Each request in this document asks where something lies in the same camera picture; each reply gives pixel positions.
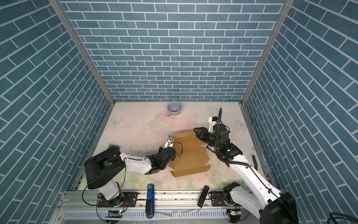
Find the floral tabletop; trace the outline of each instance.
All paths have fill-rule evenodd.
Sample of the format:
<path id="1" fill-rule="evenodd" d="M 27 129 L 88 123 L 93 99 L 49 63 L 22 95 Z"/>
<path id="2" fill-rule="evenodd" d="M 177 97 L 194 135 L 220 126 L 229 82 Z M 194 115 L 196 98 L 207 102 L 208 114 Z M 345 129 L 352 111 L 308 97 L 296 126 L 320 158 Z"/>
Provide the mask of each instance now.
<path id="1" fill-rule="evenodd" d="M 230 102 L 181 102 L 182 112 L 178 116 L 166 116 L 168 103 L 116 103 L 110 119 L 103 131 L 94 155 L 103 152 L 109 145 L 119 145 L 121 152 L 133 156 L 146 156 L 158 152 L 164 146 L 168 135 L 193 130 L 195 127 L 209 127 L 208 118 L 217 116 L 222 107 L 222 122 L 230 128 L 230 140 L 254 165 L 253 155 L 257 160 L 257 169 L 263 170 L 257 159 L 250 134 L 247 130 L 240 106 Z M 221 188 L 236 181 L 243 187 L 242 179 L 219 161 L 215 154 L 208 151 L 210 169 L 183 177 L 171 175 L 169 166 L 156 174 L 144 175 L 127 172 L 123 189 L 146 189 L 154 184 L 156 189 L 195 189 L 208 185 L 210 188 Z M 122 184 L 124 170 L 115 180 Z M 86 178 L 81 182 L 80 190 L 87 185 Z"/>

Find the brown cardboard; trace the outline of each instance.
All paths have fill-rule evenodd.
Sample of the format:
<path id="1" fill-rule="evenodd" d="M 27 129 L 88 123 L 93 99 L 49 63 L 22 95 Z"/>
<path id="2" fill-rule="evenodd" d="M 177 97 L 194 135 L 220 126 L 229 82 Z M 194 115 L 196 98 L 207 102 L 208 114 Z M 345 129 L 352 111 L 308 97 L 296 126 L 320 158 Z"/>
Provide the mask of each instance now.
<path id="1" fill-rule="evenodd" d="M 181 132 L 169 135 L 174 138 L 173 148 L 180 155 L 183 145 L 183 154 L 181 157 L 176 156 L 169 166 L 174 170 L 170 171 L 174 177 L 181 177 L 195 173 L 206 172 L 210 169 L 210 165 L 206 165 L 209 161 L 208 152 L 204 143 L 200 141 L 195 132 Z"/>

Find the mug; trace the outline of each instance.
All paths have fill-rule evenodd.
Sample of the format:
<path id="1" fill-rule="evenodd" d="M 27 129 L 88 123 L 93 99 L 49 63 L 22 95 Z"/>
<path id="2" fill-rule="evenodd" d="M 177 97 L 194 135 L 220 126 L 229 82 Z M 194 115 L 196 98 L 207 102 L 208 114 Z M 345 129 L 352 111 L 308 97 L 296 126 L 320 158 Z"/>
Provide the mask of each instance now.
<path id="1" fill-rule="evenodd" d="M 167 116 L 177 116 L 182 111 L 182 105 L 178 102 L 171 102 L 169 103 L 168 112 L 166 113 Z"/>

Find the cardboard box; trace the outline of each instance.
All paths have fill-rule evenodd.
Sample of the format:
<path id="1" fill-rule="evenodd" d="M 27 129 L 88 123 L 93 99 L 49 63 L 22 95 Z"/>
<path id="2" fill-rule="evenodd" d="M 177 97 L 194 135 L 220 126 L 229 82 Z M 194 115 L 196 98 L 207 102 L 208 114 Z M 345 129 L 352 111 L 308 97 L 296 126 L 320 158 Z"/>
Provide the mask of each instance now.
<path id="1" fill-rule="evenodd" d="M 206 165 L 209 157 L 206 148 L 203 147 L 205 143 L 196 137 L 193 130 L 169 136 L 174 138 L 173 148 L 177 154 L 180 155 L 182 152 L 182 146 L 177 142 L 183 145 L 182 156 L 176 156 L 174 161 L 169 163 L 169 166 L 173 169 L 170 172 L 174 177 L 206 172 L 210 169 L 210 165 Z"/>

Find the blue brick wall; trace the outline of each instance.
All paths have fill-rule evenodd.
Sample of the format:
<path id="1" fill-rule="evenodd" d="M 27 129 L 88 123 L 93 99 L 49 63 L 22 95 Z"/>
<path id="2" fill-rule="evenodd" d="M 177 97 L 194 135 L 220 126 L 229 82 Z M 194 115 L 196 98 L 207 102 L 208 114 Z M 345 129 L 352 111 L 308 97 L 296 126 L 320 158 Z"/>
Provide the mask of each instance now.
<path id="1" fill-rule="evenodd" d="M 302 223 L 358 216 L 357 12 L 356 1 L 296 0 L 247 102 Z"/>
<path id="2" fill-rule="evenodd" d="M 0 1 L 0 223 L 48 222 L 110 105 L 47 0 Z"/>
<path id="3" fill-rule="evenodd" d="M 284 0 L 61 1 L 116 101 L 240 100 Z"/>

